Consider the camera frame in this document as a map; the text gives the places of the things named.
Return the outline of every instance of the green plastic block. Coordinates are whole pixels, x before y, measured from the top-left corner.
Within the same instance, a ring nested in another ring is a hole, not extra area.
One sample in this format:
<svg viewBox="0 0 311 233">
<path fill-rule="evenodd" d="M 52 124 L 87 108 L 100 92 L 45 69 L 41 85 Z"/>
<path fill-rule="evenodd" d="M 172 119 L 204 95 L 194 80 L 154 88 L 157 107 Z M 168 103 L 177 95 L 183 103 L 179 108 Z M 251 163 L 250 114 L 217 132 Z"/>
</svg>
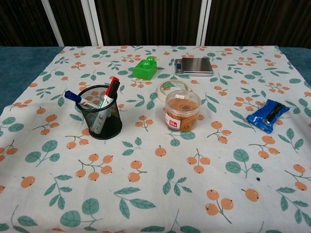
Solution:
<svg viewBox="0 0 311 233">
<path fill-rule="evenodd" d="M 150 80 L 156 73 L 156 61 L 152 56 L 147 57 L 147 60 L 142 60 L 133 69 L 133 77 L 144 80 Z"/>
</svg>

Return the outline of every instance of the blue package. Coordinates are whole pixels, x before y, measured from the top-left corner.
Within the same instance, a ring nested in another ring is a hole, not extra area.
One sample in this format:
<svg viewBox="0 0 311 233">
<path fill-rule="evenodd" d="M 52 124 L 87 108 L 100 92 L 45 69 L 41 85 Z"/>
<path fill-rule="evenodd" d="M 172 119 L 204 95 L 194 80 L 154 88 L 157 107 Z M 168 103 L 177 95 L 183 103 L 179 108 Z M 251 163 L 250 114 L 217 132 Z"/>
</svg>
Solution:
<svg viewBox="0 0 311 233">
<path fill-rule="evenodd" d="M 262 108 L 258 109 L 252 115 L 248 115 L 246 120 L 265 132 L 271 133 L 276 120 L 289 109 L 289 107 L 279 102 L 267 100 Z"/>
</svg>

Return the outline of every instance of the black mesh pen holder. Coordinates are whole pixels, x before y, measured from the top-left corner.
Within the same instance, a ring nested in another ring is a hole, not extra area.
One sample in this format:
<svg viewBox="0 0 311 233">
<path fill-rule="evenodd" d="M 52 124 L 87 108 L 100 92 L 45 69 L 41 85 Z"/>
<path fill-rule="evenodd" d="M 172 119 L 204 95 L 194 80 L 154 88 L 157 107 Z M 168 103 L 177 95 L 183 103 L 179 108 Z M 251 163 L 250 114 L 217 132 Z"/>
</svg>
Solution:
<svg viewBox="0 0 311 233">
<path fill-rule="evenodd" d="M 79 96 L 99 107 L 107 89 L 108 86 L 106 85 L 91 86 L 80 92 Z M 77 108 L 81 110 L 86 120 L 89 133 L 92 137 L 105 140 L 120 133 L 122 122 L 117 107 L 117 97 L 118 95 L 116 94 L 108 106 L 100 109 L 93 109 L 76 103 Z"/>
</svg>

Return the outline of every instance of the tape roll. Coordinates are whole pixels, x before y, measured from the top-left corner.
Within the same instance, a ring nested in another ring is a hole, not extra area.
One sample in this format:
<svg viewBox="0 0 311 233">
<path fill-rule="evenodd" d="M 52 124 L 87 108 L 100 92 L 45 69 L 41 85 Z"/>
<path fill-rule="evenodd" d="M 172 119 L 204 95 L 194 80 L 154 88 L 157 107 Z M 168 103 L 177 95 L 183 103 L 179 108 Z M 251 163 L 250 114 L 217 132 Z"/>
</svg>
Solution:
<svg viewBox="0 0 311 233">
<path fill-rule="evenodd" d="M 188 84 L 178 80 L 169 80 L 157 88 L 157 96 L 161 101 L 165 102 L 166 96 L 169 93 L 179 89 L 191 91 L 191 87 Z"/>
</svg>

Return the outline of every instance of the digital scale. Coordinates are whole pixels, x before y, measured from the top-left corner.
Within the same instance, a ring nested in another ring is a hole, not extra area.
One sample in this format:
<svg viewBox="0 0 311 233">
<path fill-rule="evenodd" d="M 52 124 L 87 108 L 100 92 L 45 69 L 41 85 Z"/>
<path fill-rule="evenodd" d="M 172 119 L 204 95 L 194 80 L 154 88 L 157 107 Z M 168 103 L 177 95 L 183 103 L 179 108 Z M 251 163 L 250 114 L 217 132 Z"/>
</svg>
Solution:
<svg viewBox="0 0 311 233">
<path fill-rule="evenodd" d="M 208 58 L 175 59 L 177 76 L 213 76 L 213 69 Z"/>
</svg>

